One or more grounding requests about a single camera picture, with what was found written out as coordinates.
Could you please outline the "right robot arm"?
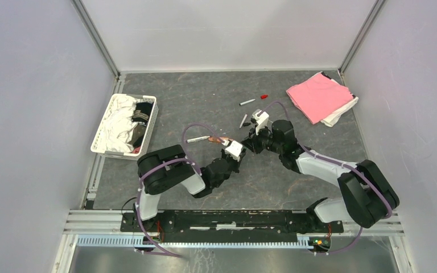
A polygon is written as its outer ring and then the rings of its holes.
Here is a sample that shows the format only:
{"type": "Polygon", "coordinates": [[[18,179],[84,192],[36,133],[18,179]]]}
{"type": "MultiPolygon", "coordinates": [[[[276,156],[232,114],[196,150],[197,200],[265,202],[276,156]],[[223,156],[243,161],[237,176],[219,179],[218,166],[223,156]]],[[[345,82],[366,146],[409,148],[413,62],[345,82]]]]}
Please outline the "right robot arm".
{"type": "Polygon", "coordinates": [[[282,165],[299,174],[326,181],[341,192],[340,198],[325,197],[308,207],[306,225],[320,232],[334,221],[353,221],[370,228],[391,217],[400,200],[378,165],[371,160],[344,162],[322,155],[297,140],[290,121],[277,120],[271,127],[251,129],[242,144],[259,154],[278,154],[282,165]]]}

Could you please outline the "black cloth in basket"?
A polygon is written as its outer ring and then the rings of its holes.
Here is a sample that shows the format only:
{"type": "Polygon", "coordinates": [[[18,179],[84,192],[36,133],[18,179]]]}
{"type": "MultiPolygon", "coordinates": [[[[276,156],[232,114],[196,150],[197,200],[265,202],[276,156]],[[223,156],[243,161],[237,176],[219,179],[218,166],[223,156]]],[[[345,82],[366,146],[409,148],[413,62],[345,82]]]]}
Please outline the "black cloth in basket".
{"type": "Polygon", "coordinates": [[[154,104],[150,102],[139,102],[135,106],[131,121],[136,123],[136,127],[129,142],[133,148],[140,147],[143,142],[153,106],[154,104]]]}

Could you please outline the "white pen middle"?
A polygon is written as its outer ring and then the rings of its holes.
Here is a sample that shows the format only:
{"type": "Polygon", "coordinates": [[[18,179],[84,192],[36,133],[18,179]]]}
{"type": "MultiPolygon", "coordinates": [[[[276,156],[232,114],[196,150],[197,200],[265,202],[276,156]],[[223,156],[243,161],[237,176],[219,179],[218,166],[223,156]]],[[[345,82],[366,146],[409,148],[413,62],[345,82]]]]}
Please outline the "white pen middle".
{"type": "Polygon", "coordinates": [[[248,114],[245,114],[245,115],[243,116],[243,118],[242,118],[242,120],[241,120],[241,122],[240,122],[240,125],[239,125],[239,129],[243,128],[244,123],[245,123],[247,117],[248,117],[248,114]]]}

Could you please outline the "white pen with orange tip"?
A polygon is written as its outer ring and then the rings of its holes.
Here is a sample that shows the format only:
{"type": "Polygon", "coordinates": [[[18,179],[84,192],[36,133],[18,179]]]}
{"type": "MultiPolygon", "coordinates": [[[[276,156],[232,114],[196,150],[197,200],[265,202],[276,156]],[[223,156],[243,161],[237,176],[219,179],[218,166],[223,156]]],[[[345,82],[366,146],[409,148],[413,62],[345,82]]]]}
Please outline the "white pen with orange tip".
{"type": "Polygon", "coordinates": [[[200,136],[200,137],[187,139],[186,142],[187,143],[194,143],[194,142],[198,142],[198,141],[202,141],[202,140],[208,140],[209,138],[210,138],[210,136],[200,136]]]}

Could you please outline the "white pen upper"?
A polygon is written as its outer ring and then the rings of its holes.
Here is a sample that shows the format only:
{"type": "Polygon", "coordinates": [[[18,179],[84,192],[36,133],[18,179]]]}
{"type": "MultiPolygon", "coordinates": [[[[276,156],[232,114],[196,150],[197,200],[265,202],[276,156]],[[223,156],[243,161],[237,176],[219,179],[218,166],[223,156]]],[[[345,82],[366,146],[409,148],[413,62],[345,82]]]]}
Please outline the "white pen upper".
{"type": "Polygon", "coordinates": [[[247,100],[247,101],[244,101],[244,102],[240,102],[239,103],[239,106],[244,106],[244,105],[246,105],[246,104],[249,104],[249,103],[252,103],[252,102],[254,102],[256,99],[254,98],[254,99],[250,99],[250,100],[247,100]]]}

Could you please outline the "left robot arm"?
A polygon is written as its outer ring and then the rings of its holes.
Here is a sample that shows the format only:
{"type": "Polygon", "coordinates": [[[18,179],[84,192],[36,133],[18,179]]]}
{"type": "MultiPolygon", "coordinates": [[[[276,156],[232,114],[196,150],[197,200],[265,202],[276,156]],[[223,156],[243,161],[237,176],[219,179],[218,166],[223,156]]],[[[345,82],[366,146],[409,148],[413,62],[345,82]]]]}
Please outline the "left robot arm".
{"type": "Polygon", "coordinates": [[[137,161],[140,187],[134,224],[141,231],[152,230],[161,194],[176,185],[185,187],[194,198],[211,194],[233,172],[240,172],[245,155],[245,147],[235,140],[221,150],[219,158],[201,168],[188,158],[179,144],[144,155],[137,161]]]}

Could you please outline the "white cloth in basket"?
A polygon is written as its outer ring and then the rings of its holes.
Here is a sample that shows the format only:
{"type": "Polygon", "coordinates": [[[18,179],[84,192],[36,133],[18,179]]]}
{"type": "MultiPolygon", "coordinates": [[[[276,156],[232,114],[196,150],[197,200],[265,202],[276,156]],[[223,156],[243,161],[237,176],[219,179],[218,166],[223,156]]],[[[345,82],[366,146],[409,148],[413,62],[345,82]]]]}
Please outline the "white cloth in basket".
{"type": "Polygon", "coordinates": [[[131,116],[137,102],[138,99],[128,95],[112,96],[98,128],[97,139],[93,144],[96,152],[130,153],[133,150],[129,142],[136,123],[131,121],[131,116]]]}

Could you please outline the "white plastic basket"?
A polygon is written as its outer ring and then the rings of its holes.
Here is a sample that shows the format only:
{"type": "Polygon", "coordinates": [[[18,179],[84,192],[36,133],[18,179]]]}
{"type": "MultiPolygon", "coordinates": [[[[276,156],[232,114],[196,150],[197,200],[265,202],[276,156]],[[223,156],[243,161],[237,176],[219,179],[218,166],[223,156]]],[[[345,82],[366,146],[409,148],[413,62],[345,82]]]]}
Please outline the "white plastic basket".
{"type": "Polygon", "coordinates": [[[148,150],[157,117],[156,97],[114,94],[90,150],[103,156],[137,160],[148,150]]]}

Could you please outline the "pink folded cloth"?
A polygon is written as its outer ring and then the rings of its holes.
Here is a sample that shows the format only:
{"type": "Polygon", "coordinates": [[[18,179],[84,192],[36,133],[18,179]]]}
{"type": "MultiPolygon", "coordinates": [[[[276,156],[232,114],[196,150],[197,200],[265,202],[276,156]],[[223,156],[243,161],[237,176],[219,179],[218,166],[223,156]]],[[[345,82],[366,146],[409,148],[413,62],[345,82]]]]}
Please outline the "pink folded cloth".
{"type": "Polygon", "coordinates": [[[328,127],[334,126],[358,102],[347,87],[324,72],[288,88],[286,93],[313,125],[321,122],[328,127]]]}

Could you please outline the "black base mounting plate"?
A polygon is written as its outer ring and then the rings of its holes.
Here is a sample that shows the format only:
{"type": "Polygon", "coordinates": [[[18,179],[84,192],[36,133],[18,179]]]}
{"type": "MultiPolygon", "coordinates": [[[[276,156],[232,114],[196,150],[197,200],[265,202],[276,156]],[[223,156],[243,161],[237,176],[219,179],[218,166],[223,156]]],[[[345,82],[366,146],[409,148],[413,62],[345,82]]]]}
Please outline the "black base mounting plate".
{"type": "Polygon", "coordinates": [[[160,233],[164,243],[282,243],[298,235],[339,234],[304,210],[162,210],[141,224],[133,212],[122,216],[121,232],[160,233]]]}

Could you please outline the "orange pen cap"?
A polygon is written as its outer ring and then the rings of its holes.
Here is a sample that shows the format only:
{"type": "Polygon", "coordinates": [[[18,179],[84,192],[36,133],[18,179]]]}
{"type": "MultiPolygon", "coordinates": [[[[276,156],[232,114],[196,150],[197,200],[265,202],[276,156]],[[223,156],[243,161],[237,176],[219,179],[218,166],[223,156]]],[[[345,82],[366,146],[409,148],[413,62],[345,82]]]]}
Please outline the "orange pen cap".
{"type": "Polygon", "coordinates": [[[222,143],[222,141],[224,142],[232,142],[233,139],[230,139],[228,137],[221,137],[221,138],[215,138],[215,137],[209,137],[208,140],[212,143],[222,143]]]}

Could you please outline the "aluminium frame rail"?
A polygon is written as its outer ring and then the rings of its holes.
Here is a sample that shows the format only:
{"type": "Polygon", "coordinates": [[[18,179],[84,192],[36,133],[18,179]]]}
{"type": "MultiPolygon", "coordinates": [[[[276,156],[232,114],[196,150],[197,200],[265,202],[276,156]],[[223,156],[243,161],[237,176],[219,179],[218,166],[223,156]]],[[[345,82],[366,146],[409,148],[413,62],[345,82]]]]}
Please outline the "aluminium frame rail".
{"type": "MultiPolygon", "coordinates": [[[[379,239],[383,237],[403,237],[405,235],[398,216],[392,221],[381,220],[370,229],[359,231],[359,226],[346,222],[338,238],[360,237],[379,239]]],[[[111,210],[70,211],[63,234],[75,236],[77,246],[89,247],[135,247],[153,249],[141,231],[124,232],[120,212],[111,210]]],[[[252,228],[236,229],[230,224],[221,225],[218,230],[208,227],[180,229],[177,233],[167,231],[165,241],[160,246],[166,250],[173,248],[225,248],[225,249],[312,249],[312,241],[321,233],[286,234],[284,228],[267,227],[265,230],[252,228]]]]}

